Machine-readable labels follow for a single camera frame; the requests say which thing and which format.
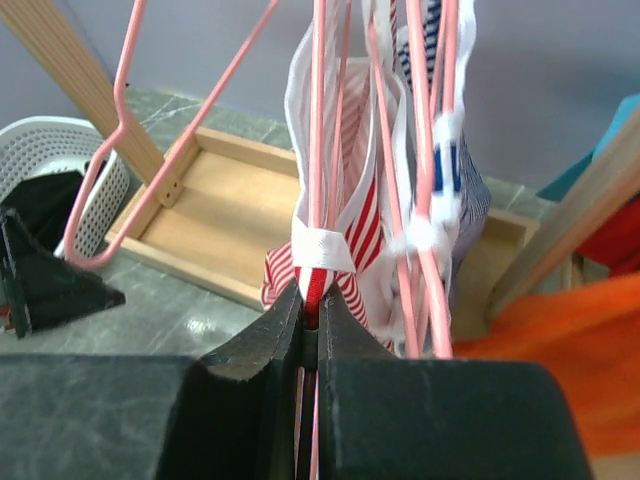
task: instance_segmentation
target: red fabric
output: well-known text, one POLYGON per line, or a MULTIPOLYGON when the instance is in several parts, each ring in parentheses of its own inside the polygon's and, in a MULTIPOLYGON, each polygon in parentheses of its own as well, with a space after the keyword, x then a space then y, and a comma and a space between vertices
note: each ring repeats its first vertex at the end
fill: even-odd
POLYGON ((576 252, 609 267, 609 277, 640 270, 640 201, 622 207, 576 252))
MULTIPOLYGON (((300 282, 300 268, 296 267, 296 279, 300 282)), ((328 272, 320 268, 311 270, 311 280, 307 290, 307 299, 304 304, 305 327, 309 330, 318 328, 318 315, 320 313, 320 302, 324 296, 324 286, 327 282, 328 272)))

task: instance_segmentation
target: gray marble surface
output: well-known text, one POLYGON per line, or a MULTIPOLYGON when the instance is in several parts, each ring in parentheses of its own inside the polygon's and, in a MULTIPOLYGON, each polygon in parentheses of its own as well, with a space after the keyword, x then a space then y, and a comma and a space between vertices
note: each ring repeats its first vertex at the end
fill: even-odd
MULTIPOLYGON (((161 151, 166 151, 201 106, 199 100, 133 87, 128 90, 128 102, 161 151)), ((286 127, 271 120, 216 108, 204 126, 291 148, 286 127)), ((130 195, 139 185, 135 180, 130 195)), ((537 219, 552 208, 530 189, 485 180, 497 208, 537 219)), ((122 254, 101 274, 107 283, 125 292, 126 306, 20 341, 14 335, 0 334, 0 352, 200 355, 226 342, 259 314, 122 254)), ((553 291, 555 285, 557 280, 551 276, 541 290, 553 291)))

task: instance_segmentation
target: fabric loop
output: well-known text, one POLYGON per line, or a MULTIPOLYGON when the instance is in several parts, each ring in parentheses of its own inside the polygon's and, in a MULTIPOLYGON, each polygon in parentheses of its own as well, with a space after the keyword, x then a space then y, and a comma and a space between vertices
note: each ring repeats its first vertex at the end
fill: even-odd
POLYGON ((291 256, 294 267, 320 268, 355 273, 349 246, 340 232, 307 227, 294 218, 291 231, 291 256))
POLYGON ((464 122, 464 106, 454 112, 438 114, 433 122, 433 143, 448 146, 457 143, 462 134, 464 122))
POLYGON ((412 215, 405 233, 387 244, 388 255, 402 255, 434 250, 435 252, 451 251, 449 235, 440 223, 433 224, 421 215, 412 215))

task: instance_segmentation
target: wooden stick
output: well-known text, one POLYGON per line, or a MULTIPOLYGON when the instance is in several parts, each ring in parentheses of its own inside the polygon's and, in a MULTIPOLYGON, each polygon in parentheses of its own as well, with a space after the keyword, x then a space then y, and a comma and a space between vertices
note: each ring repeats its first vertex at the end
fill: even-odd
MULTIPOLYGON (((113 86, 52 0, 1 0, 0 19, 43 66, 103 137, 118 125, 113 86)), ((131 119, 128 135, 116 148, 133 171, 149 184, 164 162, 140 123, 131 119)), ((182 189, 178 176, 156 194, 171 207, 182 189)))
POLYGON ((489 317, 535 287, 640 190, 640 108, 496 283, 489 317))

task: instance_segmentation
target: orange fabric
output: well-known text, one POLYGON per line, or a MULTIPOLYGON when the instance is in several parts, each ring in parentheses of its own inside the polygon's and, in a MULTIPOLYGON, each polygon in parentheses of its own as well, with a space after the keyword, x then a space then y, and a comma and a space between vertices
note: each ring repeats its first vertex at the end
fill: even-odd
POLYGON ((591 456, 640 451, 640 275, 527 295, 458 357, 542 364, 556 378, 591 456))

